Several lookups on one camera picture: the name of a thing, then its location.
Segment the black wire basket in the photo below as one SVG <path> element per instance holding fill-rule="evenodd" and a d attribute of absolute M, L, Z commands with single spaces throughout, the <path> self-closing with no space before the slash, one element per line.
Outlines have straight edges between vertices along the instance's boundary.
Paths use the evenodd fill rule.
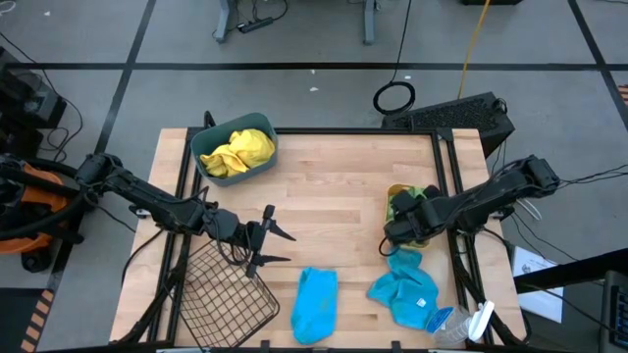
<path fill-rule="evenodd" d="M 242 258 L 237 247 L 223 249 Z M 262 278 L 245 275 L 247 265 L 227 263 L 215 240 L 189 256 L 180 315 L 199 348 L 238 347 L 279 314 L 279 302 Z"/>

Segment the blue cloth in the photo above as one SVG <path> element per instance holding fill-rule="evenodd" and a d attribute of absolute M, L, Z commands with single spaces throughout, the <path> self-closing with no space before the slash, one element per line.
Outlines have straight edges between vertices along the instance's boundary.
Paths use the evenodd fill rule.
<path fill-rule="evenodd" d="M 294 338 L 301 344 L 314 344 L 332 335 L 336 329 L 337 307 L 336 271 L 303 270 L 290 317 Z"/>
<path fill-rule="evenodd" d="M 425 329 L 436 311 L 439 289 L 430 275 L 419 269 L 421 253 L 399 249 L 388 258 L 391 271 L 373 283 L 367 297 L 391 309 L 399 325 Z"/>

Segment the white cable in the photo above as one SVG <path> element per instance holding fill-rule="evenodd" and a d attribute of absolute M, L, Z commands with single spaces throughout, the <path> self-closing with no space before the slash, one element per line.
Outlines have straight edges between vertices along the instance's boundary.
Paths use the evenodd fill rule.
<path fill-rule="evenodd" d="M 9 9 L 7 9 L 7 10 L 0 10 L 0 16 L 2 16 L 2 14 L 12 12 L 13 9 L 16 8 L 16 2 L 15 1 L 3 1 L 3 2 L 0 2 L 0 7 L 3 7 L 5 4 L 11 4 L 11 7 Z"/>
<path fill-rule="evenodd" d="M 532 212 L 532 210 L 530 210 L 523 202 L 527 203 L 532 208 L 532 210 L 534 210 L 534 212 Z M 528 199 L 523 199 L 523 202 L 521 200 L 517 200 L 519 206 L 523 207 L 523 209 L 526 210 L 526 212 L 528 212 L 533 219 L 537 221 L 541 221 L 543 219 L 543 215 L 541 215 L 539 209 L 535 205 L 533 205 L 532 202 L 530 202 Z"/>

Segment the wooden tabletop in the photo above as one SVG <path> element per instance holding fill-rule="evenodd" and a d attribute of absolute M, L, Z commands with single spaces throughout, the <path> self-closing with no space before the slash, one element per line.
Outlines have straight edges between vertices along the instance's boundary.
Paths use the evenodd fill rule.
<path fill-rule="evenodd" d="M 185 128 L 162 129 L 155 151 L 149 182 L 171 193 L 177 185 L 185 135 Z M 488 172 L 477 130 L 455 130 L 454 143 L 464 188 L 485 181 Z M 446 146 L 441 146 L 448 189 L 453 190 Z M 386 259 L 377 250 L 383 237 L 388 187 L 396 183 L 438 185 L 430 137 L 280 135 L 279 154 L 275 168 L 240 184 L 221 188 L 203 180 L 203 185 L 210 185 L 208 200 L 235 212 L 241 222 L 260 221 L 264 207 L 275 205 L 278 224 L 297 239 L 266 238 L 263 253 L 291 258 L 288 263 L 269 264 L 258 271 L 282 309 L 243 346 L 259 346 L 263 339 L 270 339 L 274 347 L 300 346 L 292 336 L 289 317 L 301 271 L 311 266 L 336 270 L 340 282 L 336 331 L 316 346 L 390 348 L 391 341 L 398 340 L 404 348 L 435 347 L 425 331 L 397 325 L 389 309 L 366 298 L 371 284 L 389 271 Z M 186 194 L 194 168 L 193 163 L 189 165 Z M 501 231 L 497 222 L 491 221 L 487 227 Z M 133 250 L 156 230 L 151 220 L 139 221 Z M 195 236 L 192 247 L 198 247 L 206 238 Z M 128 332 L 155 295 L 165 239 L 165 235 L 158 238 L 131 263 L 111 339 Z M 523 338 L 523 319 L 503 245 L 489 235 L 479 234 L 475 246 L 487 298 L 496 303 L 496 311 L 512 332 Z M 446 236 L 434 237 L 422 254 L 420 268 L 437 284 L 439 306 L 456 305 Z M 160 338 L 166 334 L 170 307 L 167 301 Z M 176 344 L 195 345 L 182 323 Z"/>

